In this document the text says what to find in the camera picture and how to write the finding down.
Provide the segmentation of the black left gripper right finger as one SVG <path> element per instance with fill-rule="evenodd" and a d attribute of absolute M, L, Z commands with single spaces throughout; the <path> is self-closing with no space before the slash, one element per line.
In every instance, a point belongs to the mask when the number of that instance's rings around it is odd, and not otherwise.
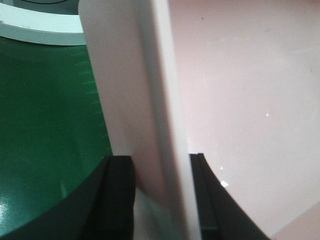
<path fill-rule="evenodd" d="M 268 240 L 211 170 L 204 154 L 189 155 L 203 240 Z"/>

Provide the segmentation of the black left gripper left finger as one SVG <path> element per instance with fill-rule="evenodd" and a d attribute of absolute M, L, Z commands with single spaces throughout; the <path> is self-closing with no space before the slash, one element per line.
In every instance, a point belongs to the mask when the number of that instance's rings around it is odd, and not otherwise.
<path fill-rule="evenodd" d="M 130 156 L 106 156 L 69 196 L 3 240 L 131 240 L 136 173 Z"/>

